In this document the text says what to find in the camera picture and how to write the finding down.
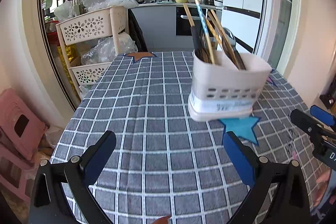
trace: utensil holder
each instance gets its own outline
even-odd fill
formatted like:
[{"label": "utensil holder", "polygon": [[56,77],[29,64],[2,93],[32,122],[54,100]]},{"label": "utensil holder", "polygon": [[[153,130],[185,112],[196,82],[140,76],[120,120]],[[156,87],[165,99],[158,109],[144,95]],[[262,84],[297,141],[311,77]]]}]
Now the utensil holder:
[{"label": "utensil holder", "polygon": [[193,120],[248,117],[259,97],[271,66],[260,57],[241,53],[246,70],[238,70],[222,51],[214,52],[217,65],[194,54],[193,83],[188,110]]}]

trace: table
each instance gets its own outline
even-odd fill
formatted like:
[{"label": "table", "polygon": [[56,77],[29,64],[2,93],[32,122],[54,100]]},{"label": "table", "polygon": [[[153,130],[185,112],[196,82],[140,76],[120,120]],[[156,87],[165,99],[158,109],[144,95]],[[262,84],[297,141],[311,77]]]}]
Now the table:
[{"label": "table", "polygon": [[[195,122],[189,116],[192,53],[155,55],[135,64],[126,56],[112,62],[71,118],[52,163],[82,155],[105,130],[112,130],[117,146],[90,190],[114,223],[152,223],[169,214],[176,224],[226,223],[248,187],[221,145],[223,125]],[[253,106],[253,116],[261,118],[254,127],[259,146],[243,143],[258,156],[281,163],[288,163],[295,151],[312,204],[318,189],[315,179],[326,167],[313,158],[308,135],[288,118],[295,108],[308,109],[277,71],[270,78]],[[68,185],[63,188],[76,218],[84,222]]]}]

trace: label sticker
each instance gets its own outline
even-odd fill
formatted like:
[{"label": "label sticker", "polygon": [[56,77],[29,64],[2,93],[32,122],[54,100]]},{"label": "label sticker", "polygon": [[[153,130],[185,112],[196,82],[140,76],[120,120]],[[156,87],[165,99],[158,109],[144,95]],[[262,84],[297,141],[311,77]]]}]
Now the label sticker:
[{"label": "label sticker", "polygon": [[190,103],[198,113],[216,113],[227,111],[243,111],[251,109],[253,100],[201,100],[193,91],[190,95]]}]

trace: red basket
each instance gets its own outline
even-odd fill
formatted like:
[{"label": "red basket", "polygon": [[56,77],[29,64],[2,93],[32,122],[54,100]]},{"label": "red basket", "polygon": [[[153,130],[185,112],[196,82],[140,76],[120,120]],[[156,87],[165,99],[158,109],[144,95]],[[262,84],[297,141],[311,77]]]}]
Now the red basket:
[{"label": "red basket", "polygon": [[[56,23],[57,24],[59,22],[58,21],[50,21],[50,22],[47,22],[46,24],[48,24],[48,23]],[[47,39],[48,39],[48,43],[50,45],[60,46],[57,32],[49,32],[49,33],[47,33]]]}]

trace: orange star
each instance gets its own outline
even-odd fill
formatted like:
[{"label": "orange star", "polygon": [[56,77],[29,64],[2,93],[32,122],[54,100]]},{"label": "orange star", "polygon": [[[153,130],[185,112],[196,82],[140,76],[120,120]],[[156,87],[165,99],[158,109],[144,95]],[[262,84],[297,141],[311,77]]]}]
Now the orange star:
[{"label": "orange star", "polygon": [[171,218],[171,216],[164,216],[157,220],[155,220],[152,224],[168,224],[168,219]]},{"label": "orange star", "polygon": [[142,58],[153,58],[157,57],[154,53],[152,52],[131,52],[129,54],[125,54],[125,56],[129,56],[133,58],[133,64],[138,62]]}]

